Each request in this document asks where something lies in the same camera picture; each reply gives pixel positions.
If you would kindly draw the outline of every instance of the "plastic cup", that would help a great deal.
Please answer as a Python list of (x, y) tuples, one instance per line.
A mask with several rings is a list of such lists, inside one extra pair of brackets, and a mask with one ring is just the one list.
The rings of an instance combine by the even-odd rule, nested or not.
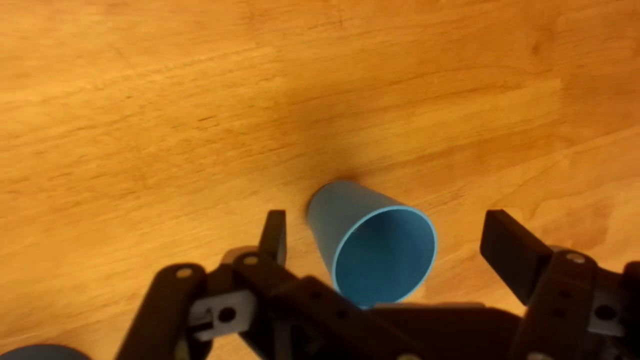
[(436, 231), (420, 210), (355, 182), (321, 187), (307, 225), (334, 288), (360, 308), (410, 297), (436, 259)]

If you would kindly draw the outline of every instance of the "wood grain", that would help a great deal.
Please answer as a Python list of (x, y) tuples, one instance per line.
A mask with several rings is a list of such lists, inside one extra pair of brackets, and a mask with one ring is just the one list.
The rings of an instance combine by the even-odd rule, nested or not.
[(414, 302), (522, 311), (487, 208), (640, 259), (635, 0), (4, 0), (0, 121), (0, 353), (112, 358), (158, 268), (216, 266), (269, 208), (328, 280), (303, 206), (344, 176), (431, 216)]

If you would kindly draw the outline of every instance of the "black robotic claw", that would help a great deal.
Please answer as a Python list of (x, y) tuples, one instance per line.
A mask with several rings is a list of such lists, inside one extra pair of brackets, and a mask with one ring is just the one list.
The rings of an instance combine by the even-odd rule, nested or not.
[(286, 216), (274, 210), (258, 248), (213, 272), (159, 271), (117, 360), (204, 360), (224, 334), (274, 360), (638, 358), (638, 265), (601, 271), (586, 254), (548, 248), (501, 210), (486, 214), (479, 252), (528, 306), (522, 319), (483, 306), (360, 311), (284, 268)]

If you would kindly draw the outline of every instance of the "cup opening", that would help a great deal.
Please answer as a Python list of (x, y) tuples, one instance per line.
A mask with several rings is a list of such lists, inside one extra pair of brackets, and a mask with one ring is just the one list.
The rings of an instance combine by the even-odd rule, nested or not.
[(417, 210), (389, 206), (361, 219), (334, 259), (335, 288), (361, 308), (405, 298), (426, 278), (436, 234)]

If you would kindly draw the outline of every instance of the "blue object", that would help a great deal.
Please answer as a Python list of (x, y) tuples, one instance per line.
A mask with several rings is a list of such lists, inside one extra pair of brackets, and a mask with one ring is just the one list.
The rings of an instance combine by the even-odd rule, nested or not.
[(436, 259), (436, 231), (422, 213), (355, 182), (321, 187), (307, 225), (335, 291), (361, 308), (410, 297)]
[(88, 356), (57, 344), (35, 344), (0, 354), (0, 360), (88, 360)]

